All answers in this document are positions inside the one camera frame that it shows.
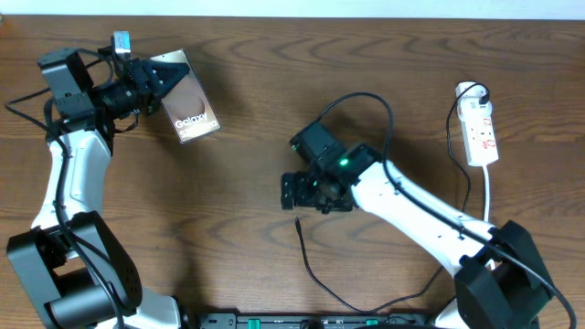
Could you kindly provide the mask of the Galaxy S25 Ultra smartphone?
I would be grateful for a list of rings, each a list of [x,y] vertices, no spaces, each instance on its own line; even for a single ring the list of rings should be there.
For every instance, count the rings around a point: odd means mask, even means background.
[[[207,94],[183,49],[175,50],[152,60],[164,63],[187,64],[189,72],[162,99],[169,121],[180,143],[218,132],[221,125]]]

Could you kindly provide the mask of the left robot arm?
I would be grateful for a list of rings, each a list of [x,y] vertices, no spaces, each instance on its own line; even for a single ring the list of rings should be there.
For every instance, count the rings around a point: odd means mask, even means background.
[[[47,328],[194,328],[172,295],[145,288],[131,257],[102,218],[115,123],[155,112],[191,70],[183,62],[93,52],[109,68],[95,84],[80,48],[47,53],[38,66],[48,100],[40,127],[52,163],[31,228],[8,240],[7,257]]]

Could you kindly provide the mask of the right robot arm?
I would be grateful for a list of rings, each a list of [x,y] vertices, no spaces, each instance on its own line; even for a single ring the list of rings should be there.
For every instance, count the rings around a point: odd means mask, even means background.
[[[382,218],[427,250],[453,277],[455,297],[438,328],[534,328],[553,283],[528,231],[465,215],[410,181],[375,149],[347,149],[321,123],[290,140],[307,163],[282,177],[282,206],[327,214],[352,207]]]

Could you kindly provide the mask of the white USB charger adapter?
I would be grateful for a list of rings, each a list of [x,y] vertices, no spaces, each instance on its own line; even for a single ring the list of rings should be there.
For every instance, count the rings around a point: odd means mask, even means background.
[[[490,90],[481,82],[464,81],[455,88],[456,100],[458,103],[464,98],[476,98],[481,105],[490,101]]]

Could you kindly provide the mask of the white power strip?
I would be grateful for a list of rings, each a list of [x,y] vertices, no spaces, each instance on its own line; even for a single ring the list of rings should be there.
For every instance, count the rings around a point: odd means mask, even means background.
[[[458,102],[457,114],[463,130],[463,144],[470,166],[487,166],[499,159],[492,103],[481,104],[477,97],[463,97]]]

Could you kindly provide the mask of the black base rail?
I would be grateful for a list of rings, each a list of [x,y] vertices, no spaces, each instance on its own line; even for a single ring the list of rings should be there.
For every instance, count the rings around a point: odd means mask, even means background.
[[[419,313],[390,315],[201,313],[197,315],[197,324],[203,329],[431,328],[428,317]]]

